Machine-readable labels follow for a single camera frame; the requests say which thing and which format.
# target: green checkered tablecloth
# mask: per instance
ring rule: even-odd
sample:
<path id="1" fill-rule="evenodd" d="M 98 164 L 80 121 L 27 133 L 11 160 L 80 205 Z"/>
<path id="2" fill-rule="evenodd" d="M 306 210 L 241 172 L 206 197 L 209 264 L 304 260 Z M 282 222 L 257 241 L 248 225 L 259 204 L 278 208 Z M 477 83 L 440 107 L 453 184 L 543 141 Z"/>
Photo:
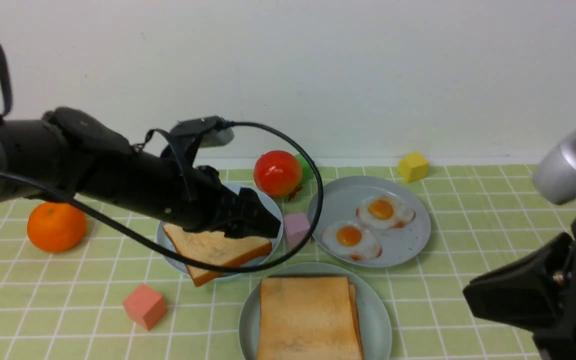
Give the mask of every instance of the green checkered tablecloth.
<path id="1" fill-rule="evenodd" d="M 529 333 L 473 319 L 461 294 L 473 277 L 530 253 L 576 217 L 576 201 L 555 208 L 535 192 L 532 169 L 435 166 L 425 180 L 406 184 L 395 168 L 322 168 L 325 182 L 365 174 L 402 184 L 430 212 L 432 235 L 419 256 L 388 269 L 349 267 L 315 243 L 289 263 L 336 264 L 364 278 L 390 313 L 394 359 L 537 360 Z M 248 169 L 224 170 L 221 177 L 254 185 Z M 309 185 L 293 201 L 279 202 L 284 214 L 306 210 Z M 154 237 L 156 220 L 87 202 Z M 272 271 L 195 288 L 161 256 L 92 219 L 80 246 L 49 255 L 26 239 L 26 220 L 37 204 L 0 204 L 0 360 L 241 358 L 240 310 L 260 277 Z M 161 292 L 169 305 L 150 332 L 122 309 L 140 283 Z"/>

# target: fried egg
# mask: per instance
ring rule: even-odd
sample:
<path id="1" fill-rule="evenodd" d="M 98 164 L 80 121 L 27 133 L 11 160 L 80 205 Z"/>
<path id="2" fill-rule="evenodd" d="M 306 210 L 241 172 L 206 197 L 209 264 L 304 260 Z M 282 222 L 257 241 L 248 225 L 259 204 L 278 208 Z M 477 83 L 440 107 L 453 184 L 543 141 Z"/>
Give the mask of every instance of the fried egg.
<path id="1" fill-rule="evenodd" d="M 337 221 L 321 235 L 322 243 L 331 253 L 355 261 L 379 258 L 382 244 L 373 233 L 355 221 Z"/>
<path id="2" fill-rule="evenodd" d="M 403 228 L 415 218 L 415 210 L 387 194 L 363 199 L 356 214 L 361 223 L 375 230 Z"/>

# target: pink cube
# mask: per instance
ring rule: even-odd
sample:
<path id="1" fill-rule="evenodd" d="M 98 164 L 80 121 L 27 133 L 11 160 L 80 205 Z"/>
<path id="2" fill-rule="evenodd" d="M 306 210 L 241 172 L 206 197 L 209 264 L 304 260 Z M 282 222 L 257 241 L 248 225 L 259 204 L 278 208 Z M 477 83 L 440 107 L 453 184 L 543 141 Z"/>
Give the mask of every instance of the pink cube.
<path id="1" fill-rule="evenodd" d="M 123 301 L 128 317 L 146 330 L 151 330 L 168 312 L 164 296 L 141 284 Z"/>
<path id="2" fill-rule="evenodd" d="M 286 240 L 288 241 L 288 246 L 292 249 L 299 242 L 302 241 L 304 235 L 308 232 L 311 227 L 311 222 L 308 221 L 306 214 L 290 214 L 283 217 L 283 228 L 286 231 Z"/>

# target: red tomato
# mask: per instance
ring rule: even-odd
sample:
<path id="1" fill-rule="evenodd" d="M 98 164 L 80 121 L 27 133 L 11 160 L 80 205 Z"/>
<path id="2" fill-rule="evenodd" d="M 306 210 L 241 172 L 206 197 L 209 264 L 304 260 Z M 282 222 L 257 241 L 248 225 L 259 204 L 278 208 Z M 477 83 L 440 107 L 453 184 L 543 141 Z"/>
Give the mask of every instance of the red tomato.
<path id="1" fill-rule="evenodd" d="M 259 157 L 253 176 L 259 190 L 270 198 L 282 198 L 302 181 L 302 166 L 292 153 L 273 150 Z"/>

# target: egg yolk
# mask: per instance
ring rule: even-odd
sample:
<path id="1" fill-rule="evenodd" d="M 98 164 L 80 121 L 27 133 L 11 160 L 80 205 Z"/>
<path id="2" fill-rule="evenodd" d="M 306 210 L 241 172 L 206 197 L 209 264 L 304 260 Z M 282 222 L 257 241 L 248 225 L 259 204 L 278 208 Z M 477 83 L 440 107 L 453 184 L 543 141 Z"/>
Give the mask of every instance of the egg yolk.
<path id="1" fill-rule="evenodd" d="M 336 241 L 343 246 L 356 246 L 362 241 L 362 232 L 352 226 L 344 226 L 336 232 Z"/>
<path id="2" fill-rule="evenodd" d="M 370 203 L 368 212 L 370 212 L 375 219 L 387 220 L 393 217 L 395 209 L 393 209 L 393 205 L 389 201 L 379 199 Z"/>

